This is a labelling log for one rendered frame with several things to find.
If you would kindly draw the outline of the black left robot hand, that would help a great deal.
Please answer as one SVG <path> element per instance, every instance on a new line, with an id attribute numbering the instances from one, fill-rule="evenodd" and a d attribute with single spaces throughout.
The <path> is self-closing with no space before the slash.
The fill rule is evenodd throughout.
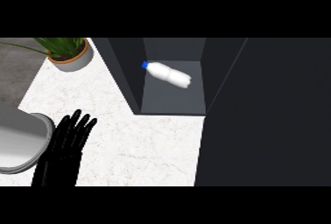
<path id="1" fill-rule="evenodd" d="M 72 187 L 76 184 L 82 148 L 96 124 L 97 119 L 90 118 L 90 114 L 81 116 L 79 109 L 63 116 L 36 161 L 32 187 Z"/>

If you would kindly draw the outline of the dark grey cabinet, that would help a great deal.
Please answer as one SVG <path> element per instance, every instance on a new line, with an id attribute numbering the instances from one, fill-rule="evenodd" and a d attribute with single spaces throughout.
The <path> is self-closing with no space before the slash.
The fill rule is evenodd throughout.
<path id="1" fill-rule="evenodd" d="M 205 116 L 245 42 L 245 38 L 94 38 L 131 112 Z M 190 85 L 180 88 L 153 78 L 143 62 L 159 62 L 184 72 Z"/>

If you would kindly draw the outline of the white water bottle blue cap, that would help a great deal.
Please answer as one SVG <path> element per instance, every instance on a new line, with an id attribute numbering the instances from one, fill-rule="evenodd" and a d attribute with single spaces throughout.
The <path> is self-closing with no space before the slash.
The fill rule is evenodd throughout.
<path id="1" fill-rule="evenodd" d="M 143 61 L 141 67 L 155 79 L 168 82 L 177 88 L 187 88 L 192 84 L 192 77 L 184 72 L 172 69 L 159 62 Z"/>

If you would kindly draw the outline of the dark grey cabinet door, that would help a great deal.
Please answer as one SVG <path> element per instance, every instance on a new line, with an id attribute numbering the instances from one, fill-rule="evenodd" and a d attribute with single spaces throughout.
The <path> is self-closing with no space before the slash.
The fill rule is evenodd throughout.
<path id="1" fill-rule="evenodd" d="M 331 186 L 331 38 L 246 40 L 203 119 L 197 186 Z"/>

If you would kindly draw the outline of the green plant in grey pot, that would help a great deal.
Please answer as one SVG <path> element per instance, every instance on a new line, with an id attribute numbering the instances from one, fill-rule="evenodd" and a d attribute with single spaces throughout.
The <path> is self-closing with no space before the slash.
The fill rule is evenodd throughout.
<path id="1" fill-rule="evenodd" d="M 33 38 L 33 41 L 45 48 L 44 51 L 1 41 L 0 44 L 44 54 L 57 70 L 66 73 L 84 68 L 93 59 L 93 49 L 85 38 Z"/>

